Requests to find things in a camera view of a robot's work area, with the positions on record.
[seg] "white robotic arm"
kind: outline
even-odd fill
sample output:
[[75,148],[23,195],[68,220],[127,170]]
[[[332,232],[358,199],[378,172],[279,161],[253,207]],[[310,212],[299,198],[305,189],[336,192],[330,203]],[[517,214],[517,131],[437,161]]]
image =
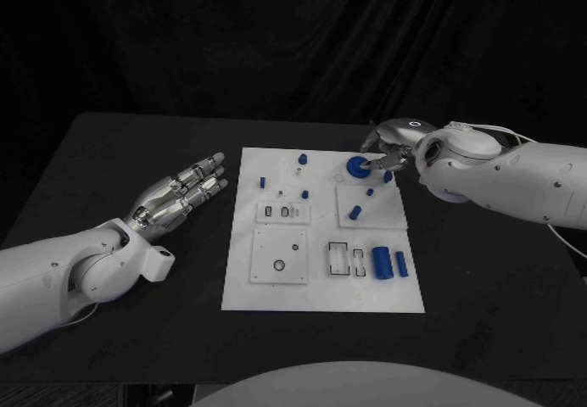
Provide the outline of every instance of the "white robotic arm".
[[387,156],[362,167],[401,170],[414,158],[421,184],[446,201],[470,200],[524,220],[587,229],[587,149],[541,142],[505,148],[473,126],[385,121],[361,151],[380,142]]
[[222,160],[218,153],[153,184],[123,220],[0,251],[0,353],[118,298],[140,276],[165,280],[175,257],[150,243],[227,186]]

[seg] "peg board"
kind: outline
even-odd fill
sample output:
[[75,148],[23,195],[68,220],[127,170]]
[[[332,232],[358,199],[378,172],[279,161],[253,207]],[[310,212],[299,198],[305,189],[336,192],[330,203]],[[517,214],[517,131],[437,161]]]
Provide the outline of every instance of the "peg board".
[[[306,153],[309,157],[305,165],[297,161],[302,153]],[[385,184],[382,171],[378,170],[372,171],[369,177],[355,178],[346,171],[346,163],[356,155],[362,155],[367,159],[381,158],[380,154],[372,153],[356,154],[274,148],[243,149],[222,296],[224,310],[424,312],[418,276],[404,228],[407,225],[405,213],[395,179]],[[266,177],[264,188],[260,185],[263,176]],[[341,227],[339,206],[345,207],[349,194],[345,193],[345,202],[339,202],[336,187],[365,187],[365,194],[369,187],[374,189],[374,196],[368,197],[372,199],[372,205],[367,206],[367,209],[371,209],[364,210],[359,219],[369,227],[367,221],[369,216],[387,215],[398,220],[394,221],[393,228]],[[356,189],[358,201],[362,201],[367,199],[362,188]],[[305,190],[310,193],[307,199],[302,198]],[[310,224],[261,223],[257,219],[260,201],[283,202],[284,206],[292,203],[310,204]],[[302,273],[300,276],[307,276],[307,281],[303,284],[287,283],[287,279],[281,280],[284,283],[251,282],[251,276],[256,274],[251,272],[253,267],[256,267],[254,272],[261,271],[257,255],[254,261],[254,233],[266,229],[305,232],[307,274]],[[330,275],[329,242],[348,243],[351,265],[354,262],[352,250],[364,250],[365,277],[356,276],[355,273],[351,273],[349,276]],[[394,268],[394,278],[390,280],[375,278],[371,250],[377,246],[390,247]],[[292,242],[284,239],[283,249],[290,247]],[[394,256],[397,251],[404,252],[407,259],[410,276],[405,278],[398,275],[398,263]],[[274,252],[277,250],[267,250],[263,256],[271,256]]]

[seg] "blue disc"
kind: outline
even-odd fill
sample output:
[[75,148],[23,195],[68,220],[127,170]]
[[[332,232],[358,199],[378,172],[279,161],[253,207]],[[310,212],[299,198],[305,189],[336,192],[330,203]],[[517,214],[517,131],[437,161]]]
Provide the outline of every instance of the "blue disc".
[[365,157],[354,157],[346,163],[346,171],[355,178],[367,178],[371,175],[371,170],[364,170],[361,164],[367,162]]

